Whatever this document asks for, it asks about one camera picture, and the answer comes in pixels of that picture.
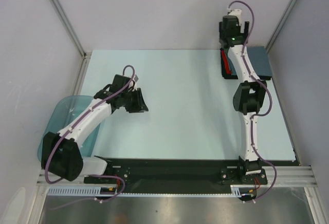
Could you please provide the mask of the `grey t shirt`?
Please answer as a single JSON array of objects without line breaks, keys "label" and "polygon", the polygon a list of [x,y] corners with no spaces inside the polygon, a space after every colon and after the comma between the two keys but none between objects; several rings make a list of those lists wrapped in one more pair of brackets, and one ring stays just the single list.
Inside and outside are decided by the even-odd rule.
[{"label": "grey t shirt", "polygon": [[252,67],[261,80],[269,81],[272,78],[268,54],[265,47],[247,47],[247,53]]}]

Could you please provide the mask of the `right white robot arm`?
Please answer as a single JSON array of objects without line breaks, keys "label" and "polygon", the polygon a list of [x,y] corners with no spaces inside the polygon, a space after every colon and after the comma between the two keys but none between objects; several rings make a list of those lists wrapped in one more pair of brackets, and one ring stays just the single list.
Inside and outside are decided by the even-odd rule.
[{"label": "right white robot arm", "polygon": [[242,132],[241,154],[233,178],[242,184],[256,183],[262,173],[258,155],[257,114],[264,103],[266,82],[260,81],[249,59],[245,42],[249,23],[242,27],[241,10],[236,9],[223,16],[219,23],[222,76],[240,81],[232,98],[239,113]]}]

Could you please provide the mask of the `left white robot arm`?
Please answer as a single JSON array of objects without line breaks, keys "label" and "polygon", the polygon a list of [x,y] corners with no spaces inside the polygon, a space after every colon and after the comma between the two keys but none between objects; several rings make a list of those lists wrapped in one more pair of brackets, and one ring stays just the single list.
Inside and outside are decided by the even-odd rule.
[{"label": "left white robot arm", "polygon": [[84,157],[81,148],[87,137],[114,111],[125,108],[128,113],[143,113],[148,107],[141,88],[136,85],[137,77],[115,75],[112,83],[98,91],[87,108],[70,124],[56,133],[45,134],[42,143],[41,167],[46,181],[53,173],[68,181],[78,176],[96,176],[101,182],[112,180],[114,171],[100,157]]}]

